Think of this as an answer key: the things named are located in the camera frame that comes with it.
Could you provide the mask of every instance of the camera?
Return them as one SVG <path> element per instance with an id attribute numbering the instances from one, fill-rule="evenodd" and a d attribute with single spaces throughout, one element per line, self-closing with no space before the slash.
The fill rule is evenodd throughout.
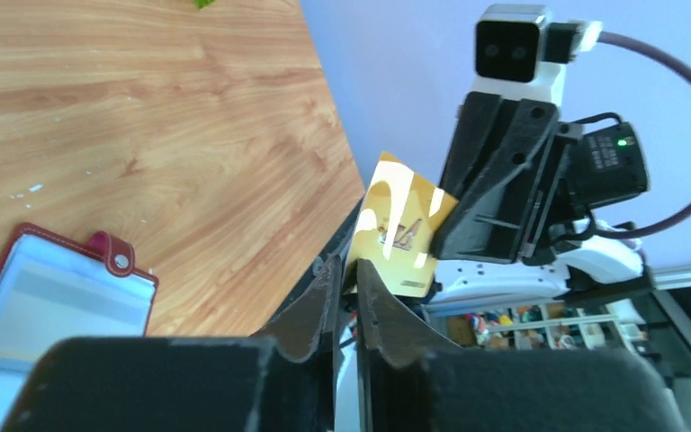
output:
<path id="1" fill-rule="evenodd" d="M 552 20 L 546 6 L 494 4 L 475 28 L 475 70 L 481 77 L 528 83 L 543 59 Z"/>
<path id="2" fill-rule="evenodd" d="M 575 209 L 598 209 L 631 200 L 650 189 L 645 157 L 631 123 L 584 135 L 570 150 L 562 192 Z"/>

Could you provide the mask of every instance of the wood grain surface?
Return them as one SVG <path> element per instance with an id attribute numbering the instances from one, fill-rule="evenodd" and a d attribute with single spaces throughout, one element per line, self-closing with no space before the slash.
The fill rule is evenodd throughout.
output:
<path id="1" fill-rule="evenodd" d="M 362 192 L 294 0 L 0 0 L 0 250 L 130 241 L 149 334 L 256 330 Z"/>

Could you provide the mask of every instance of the white robot part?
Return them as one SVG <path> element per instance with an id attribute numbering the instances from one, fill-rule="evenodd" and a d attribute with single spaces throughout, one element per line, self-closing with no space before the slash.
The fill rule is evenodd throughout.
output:
<path id="1" fill-rule="evenodd" d="M 576 232 L 586 229 L 588 220 L 573 222 Z M 598 220 L 597 225 L 610 229 L 609 224 Z M 644 262 L 639 253 L 641 242 L 629 247 L 620 240 L 594 236 L 582 242 L 581 247 L 558 255 L 558 261 L 578 268 L 601 284 L 629 281 L 642 275 Z"/>
<path id="2" fill-rule="evenodd" d="M 501 4 L 486 8 L 480 21 L 504 21 L 508 23 L 534 23 L 543 27 L 552 21 L 552 11 L 543 4 Z"/>
<path id="3" fill-rule="evenodd" d="M 534 304 L 567 293 L 568 279 L 568 267 L 561 263 L 529 267 L 520 263 L 441 261 L 435 281 L 444 288 L 426 307 L 429 313 L 447 316 Z"/>
<path id="4" fill-rule="evenodd" d="M 577 232 L 587 225 L 588 220 L 574 222 Z M 609 227 L 602 220 L 597 225 Z M 428 303 L 427 311 L 448 316 L 548 302 L 570 291 L 569 267 L 583 271 L 600 284 L 632 280 L 644 270 L 640 244 L 638 241 L 630 247 L 620 240 L 594 236 L 580 248 L 559 254 L 551 265 L 541 267 L 441 261 L 435 280 L 443 289 Z"/>
<path id="5" fill-rule="evenodd" d="M 530 83 L 516 83 L 503 79 L 476 76 L 472 80 L 471 92 L 501 95 L 511 101 L 530 99 L 562 106 L 562 92 L 565 87 L 565 65 L 540 61 L 536 77 Z"/>

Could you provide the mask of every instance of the gold card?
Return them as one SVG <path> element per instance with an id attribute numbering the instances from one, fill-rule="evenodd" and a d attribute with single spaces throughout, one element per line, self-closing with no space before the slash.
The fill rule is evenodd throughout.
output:
<path id="1" fill-rule="evenodd" d="M 457 200 L 383 152 L 345 259 L 369 259 L 393 295 L 425 297 L 437 260 L 430 240 Z"/>

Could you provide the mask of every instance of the card holder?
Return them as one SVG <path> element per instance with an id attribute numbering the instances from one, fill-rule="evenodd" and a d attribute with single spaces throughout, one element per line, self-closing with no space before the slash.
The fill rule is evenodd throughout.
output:
<path id="1" fill-rule="evenodd" d="M 29 371 L 64 338 L 143 335 L 157 283 L 104 231 L 82 244 L 17 226 L 0 256 L 0 369 Z"/>

